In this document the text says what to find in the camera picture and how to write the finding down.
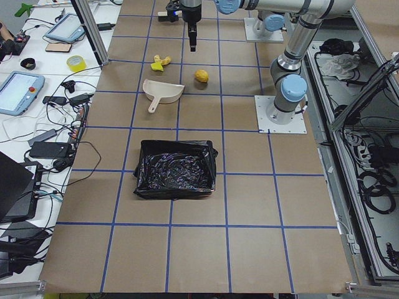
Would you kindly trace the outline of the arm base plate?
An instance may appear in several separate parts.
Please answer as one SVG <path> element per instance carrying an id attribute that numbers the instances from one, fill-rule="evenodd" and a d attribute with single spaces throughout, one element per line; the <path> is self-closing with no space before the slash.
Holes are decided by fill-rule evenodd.
<path id="1" fill-rule="evenodd" d="M 244 29 L 247 42 L 266 42 L 281 44 L 284 41 L 282 31 L 268 31 L 264 23 L 256 17 L 244 18 Z"/>
<path id="2" fill-rule="evenodd" d="M 280 112 L 274 106 L 275 96 L 255 95 L 258 132 L 270 134 L 307 133 L 302 107 L 297 104 L 293 112 Z"/>

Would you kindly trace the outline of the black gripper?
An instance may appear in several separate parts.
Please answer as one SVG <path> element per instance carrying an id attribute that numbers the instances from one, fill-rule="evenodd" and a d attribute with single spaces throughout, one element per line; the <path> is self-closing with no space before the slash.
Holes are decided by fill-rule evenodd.
<path id="1" fill-rule="evenodd" d="M 177 11 L 181 11 L 183 20 L 188 23 L 190 51 L 195 52 L 197 46 L 197 25 L 201 20 L 201 0 L 172 0 L 166 5 L 170 22 L 178 20 Z"/>

